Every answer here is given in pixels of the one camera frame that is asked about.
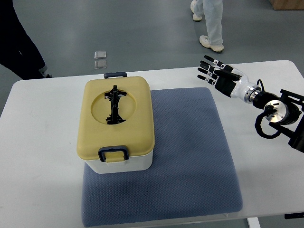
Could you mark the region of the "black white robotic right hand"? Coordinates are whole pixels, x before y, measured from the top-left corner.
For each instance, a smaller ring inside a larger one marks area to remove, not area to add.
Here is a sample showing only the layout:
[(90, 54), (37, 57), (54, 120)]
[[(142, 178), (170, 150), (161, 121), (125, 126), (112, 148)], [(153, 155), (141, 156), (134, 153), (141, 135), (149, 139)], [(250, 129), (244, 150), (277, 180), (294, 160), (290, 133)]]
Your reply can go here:
[(204, 58), (211, 64), (201, 60), (198, 70), (202, 75), (197, 75), (197, 77), (213, 85), (222, 94), (233, 97), (236, 92), (241, 91), (241, 86), (246, 86), (248, 83), (248, 77), (238, 69), (208, 55)]

